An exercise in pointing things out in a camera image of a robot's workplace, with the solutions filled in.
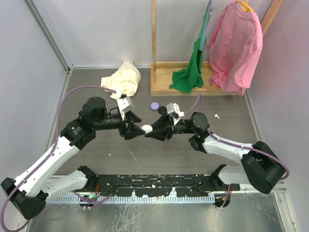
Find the cream cloth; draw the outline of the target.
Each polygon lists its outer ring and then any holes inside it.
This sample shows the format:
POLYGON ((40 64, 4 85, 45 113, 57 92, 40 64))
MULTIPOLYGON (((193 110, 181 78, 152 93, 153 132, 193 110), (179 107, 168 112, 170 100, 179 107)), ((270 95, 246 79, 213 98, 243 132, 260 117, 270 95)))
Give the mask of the cream cloth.
POLYGON ((141 74, 139 70, 130 60, 125 61, 111 76, 103 77, 100 86, 115 90, 116 93, 112 93, 110 98, 117 100, 121 98, 121 95, 134 96, 140 79, 141 74))

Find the purple earbud charging case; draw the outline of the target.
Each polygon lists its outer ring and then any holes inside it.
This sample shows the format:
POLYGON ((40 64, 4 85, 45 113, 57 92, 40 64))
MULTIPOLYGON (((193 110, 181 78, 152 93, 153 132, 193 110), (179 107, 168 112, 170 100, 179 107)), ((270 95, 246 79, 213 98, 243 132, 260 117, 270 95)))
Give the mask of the purple earbud charging case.
POLYGON ((156 110, 158 110, 159 109, 159 103, 157 103, 157 102, 153 102, 153 103, 151 103, 151 105, 150 105, 150 108, 152 109, 152 110, 154 110, 154 111, 156 111, 156 110))

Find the black earbud charging case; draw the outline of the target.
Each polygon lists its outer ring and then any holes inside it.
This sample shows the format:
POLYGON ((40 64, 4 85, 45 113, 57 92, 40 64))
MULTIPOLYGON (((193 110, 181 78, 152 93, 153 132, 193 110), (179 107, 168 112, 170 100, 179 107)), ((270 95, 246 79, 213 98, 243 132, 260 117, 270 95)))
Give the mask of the black earbud charging case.
POLYGON ((158 113, 159 113, 159 114, 165 114, 166 112, 167 112, 166 107, 160 106, 160 107, 158 108, 158 113))

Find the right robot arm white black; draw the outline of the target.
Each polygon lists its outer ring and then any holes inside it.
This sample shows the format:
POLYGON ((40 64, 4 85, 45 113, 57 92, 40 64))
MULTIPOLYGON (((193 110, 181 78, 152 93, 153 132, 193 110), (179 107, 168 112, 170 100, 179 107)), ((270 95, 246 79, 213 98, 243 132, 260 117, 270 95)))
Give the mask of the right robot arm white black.
POLYGON ((211 180, 216 190, 231 184, 250 184, 257 191, 269 194, 275 185, 289 176, 287 166, 270 147, 258 141, 244 144, 227 140, 210 132, 207 117, 195 112, 189 119, 174 119, 164 113, 152 125, 144 125, 145 137, 164 141, 175 134, 192 134, 191 147, 205 154, 224 157, 238 163, 236 167, 224 165, 211 180))

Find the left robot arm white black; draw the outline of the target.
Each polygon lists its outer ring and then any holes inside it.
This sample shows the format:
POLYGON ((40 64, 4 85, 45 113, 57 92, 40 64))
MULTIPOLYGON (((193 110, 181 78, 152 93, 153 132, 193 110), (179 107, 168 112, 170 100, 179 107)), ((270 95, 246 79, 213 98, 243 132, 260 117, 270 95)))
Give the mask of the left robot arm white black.
POLYGON ((81 166, 56 181, 50 181, 50 177, 94 140, 97 131, 117 129, 125 140, 145 134, 136 126, 141 119, 132 112, 131 98, 122 96, 116 102, 118 106, 112 113, 107 111, 103 98, 88 99, 79 116, 65 126, 48 151, 15 179, 7 177, 2 181, 1 187, 9 201, 26 220, 36 217, 50 201, 65 193, 95 189, 98 177, 87 166, 81 166))

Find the white earbud charging case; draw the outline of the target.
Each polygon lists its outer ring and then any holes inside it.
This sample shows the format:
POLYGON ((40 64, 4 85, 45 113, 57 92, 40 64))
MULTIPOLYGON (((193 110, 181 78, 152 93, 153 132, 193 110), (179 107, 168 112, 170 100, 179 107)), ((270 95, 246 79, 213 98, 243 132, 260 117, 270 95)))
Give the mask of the white earbud charging case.
POLYGON ((151 125, 143 125, 141 129, 145 131, 145 134, 148 134, 153 131, 153 127, 151 125))

